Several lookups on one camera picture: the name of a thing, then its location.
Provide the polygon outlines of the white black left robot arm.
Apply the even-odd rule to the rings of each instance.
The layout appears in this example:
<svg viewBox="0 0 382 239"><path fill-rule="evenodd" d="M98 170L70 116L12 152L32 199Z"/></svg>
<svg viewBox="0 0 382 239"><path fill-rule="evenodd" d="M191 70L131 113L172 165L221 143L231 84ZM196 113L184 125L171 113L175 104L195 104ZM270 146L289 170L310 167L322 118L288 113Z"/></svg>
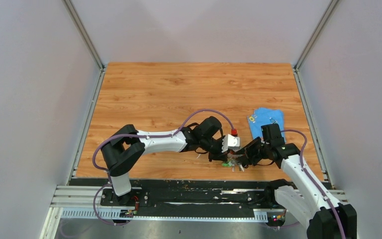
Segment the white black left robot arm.
<svg viewBox="0 0 382 239"><path fill-rule="evenodd" d="M143 155L157 152L188 152L202 149L210 160L227 161L240 148L240 138L232 129L224 134L221 122L210 116L201 123L182 125L172 131L149 132L128 124L106 140L98 151L106 163L113 199L121 206L132 201L129 171Z"/></svg>

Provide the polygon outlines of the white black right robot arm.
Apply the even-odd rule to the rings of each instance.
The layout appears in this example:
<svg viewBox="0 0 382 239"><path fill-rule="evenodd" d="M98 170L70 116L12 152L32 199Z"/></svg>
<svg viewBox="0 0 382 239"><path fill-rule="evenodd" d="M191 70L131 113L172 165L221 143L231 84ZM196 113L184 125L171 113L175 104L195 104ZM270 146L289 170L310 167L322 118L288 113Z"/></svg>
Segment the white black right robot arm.
<svg viewBox="0 0 382 239"><path fill-rule="evenodd" d="M262 137L232 152L242 166L271 160L292 181L271 182L264 194L267 206L279 205L305 227L309 239L356 239L357 212L337 199L315 176L303 156L305 147L286 143L276 123L261 126Z"/></svg>

